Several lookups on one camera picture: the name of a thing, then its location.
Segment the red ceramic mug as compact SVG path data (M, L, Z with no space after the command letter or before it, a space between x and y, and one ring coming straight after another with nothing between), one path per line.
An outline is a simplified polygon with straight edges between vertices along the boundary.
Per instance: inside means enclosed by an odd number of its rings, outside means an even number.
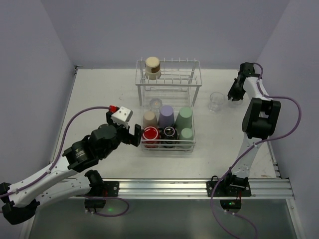
M147 126L142 135L142 146L145 148L158 148L160 134L159 130L154 126Z

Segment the clear ribbed glass cup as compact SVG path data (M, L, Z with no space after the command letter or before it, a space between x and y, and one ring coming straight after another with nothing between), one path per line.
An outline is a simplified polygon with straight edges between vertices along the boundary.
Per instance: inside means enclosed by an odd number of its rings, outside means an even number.
M225 101L224 95L221 92L213 92L210 94L209 99L209 110L214 113L220 111Z

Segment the black ceramic mug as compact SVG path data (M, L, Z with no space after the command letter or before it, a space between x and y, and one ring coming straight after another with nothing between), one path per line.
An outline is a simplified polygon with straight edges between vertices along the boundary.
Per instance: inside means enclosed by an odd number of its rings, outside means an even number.
M160 131L160 143L163 148L174 148L178 139L178 134L173 126L167 126Z

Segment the clear faceted glass cup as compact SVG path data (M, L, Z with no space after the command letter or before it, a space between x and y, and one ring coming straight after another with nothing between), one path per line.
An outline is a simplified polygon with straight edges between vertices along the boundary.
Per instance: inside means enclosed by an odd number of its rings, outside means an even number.
M162 108L162 100L160 98L152 98L150 100L150 109L154 113L159 113Z

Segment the cream and brown cup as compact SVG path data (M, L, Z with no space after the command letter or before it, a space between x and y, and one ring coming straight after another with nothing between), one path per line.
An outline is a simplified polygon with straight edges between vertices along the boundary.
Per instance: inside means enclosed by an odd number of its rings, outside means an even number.
M160 60L157 57L148 57L145 60L145 76L150 80L157 80L161 77Z

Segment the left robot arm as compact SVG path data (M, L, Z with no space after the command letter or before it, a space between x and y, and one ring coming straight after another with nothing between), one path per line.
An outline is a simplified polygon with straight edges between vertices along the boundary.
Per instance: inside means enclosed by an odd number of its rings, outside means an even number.
M139 146L142 127L130 134L130 114L108 112L106 124L73 143L52 163L20 182L1 183L2 214L12 225L31 219L36 210L73 196L102 197L105 183L91 168L107 158L121 143Z

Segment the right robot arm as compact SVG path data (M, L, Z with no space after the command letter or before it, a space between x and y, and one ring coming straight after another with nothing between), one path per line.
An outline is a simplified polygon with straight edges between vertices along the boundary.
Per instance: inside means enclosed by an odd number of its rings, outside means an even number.
M263 141L275 131L281 103L266 98L261 86L261 74L255 72L253 63L245 62L240 65L238 76L227 95L232 102L243 100L245 94L250 99L242 121L244 137L237 163L231 166L221 183L221 190L227 197L251 196L248 180L252 163Z

